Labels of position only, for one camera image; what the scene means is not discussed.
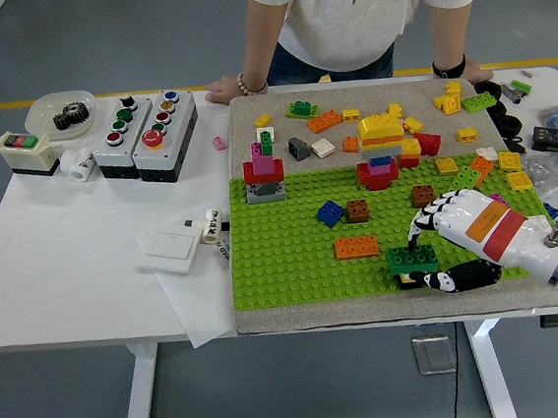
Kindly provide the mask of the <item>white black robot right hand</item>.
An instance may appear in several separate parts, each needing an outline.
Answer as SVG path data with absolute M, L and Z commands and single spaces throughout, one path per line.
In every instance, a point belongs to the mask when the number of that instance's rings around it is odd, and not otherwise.
M 408 231 L 410 250 L 424 230 L 435 230 L 477 256 L 446 271 L 409 273 L 412 280 L 433 289 L 458 293 L 492 285 L 508 267 L 521 267 L 543 282 L 558 282 L 558 246 L 545 245 L 548 232 L 478 191 L 445 193 L 418 211 Z

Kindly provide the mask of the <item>person's right hand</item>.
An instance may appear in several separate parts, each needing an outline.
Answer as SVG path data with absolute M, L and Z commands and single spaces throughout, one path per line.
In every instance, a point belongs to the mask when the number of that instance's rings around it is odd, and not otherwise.
M 208 92 L 205 100 L 210 103 L 229 104 L 234 98 L 243 97 L 245 92 L 238 84 L 240 79 L 241 74 L 223 76 L 218 81 L 207 85 L 206 90 Z

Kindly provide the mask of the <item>person's left hand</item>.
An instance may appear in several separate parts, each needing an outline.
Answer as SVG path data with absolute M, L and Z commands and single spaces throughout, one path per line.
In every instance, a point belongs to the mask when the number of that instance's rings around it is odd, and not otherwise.
M 494 76 L 491 69 L 482 69 L 478 62 L 467 62 L 461 77 L 475 85 L 478 82 L 488 81 Z

